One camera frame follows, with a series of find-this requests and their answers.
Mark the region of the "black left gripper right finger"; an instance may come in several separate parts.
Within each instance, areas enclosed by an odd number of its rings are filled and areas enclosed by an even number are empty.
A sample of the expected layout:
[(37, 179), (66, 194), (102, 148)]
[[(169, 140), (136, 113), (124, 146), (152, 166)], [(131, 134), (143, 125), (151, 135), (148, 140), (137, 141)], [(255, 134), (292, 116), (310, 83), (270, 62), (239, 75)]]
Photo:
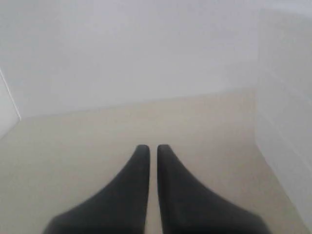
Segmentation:
[(205, 187), (170, 145), (157, 147), (157, 189), (165, 234), (266, 234), (256, 214)]

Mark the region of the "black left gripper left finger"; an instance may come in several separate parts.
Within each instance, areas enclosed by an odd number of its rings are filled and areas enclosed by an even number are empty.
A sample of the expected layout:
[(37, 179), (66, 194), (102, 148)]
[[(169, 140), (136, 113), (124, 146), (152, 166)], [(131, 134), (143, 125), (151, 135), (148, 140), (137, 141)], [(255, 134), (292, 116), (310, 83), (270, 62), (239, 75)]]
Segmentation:
[(97, 194), (55, 216), (45, 234), (143, 234), (150, 182), (150, 149), (138, 145), (122, 170)]

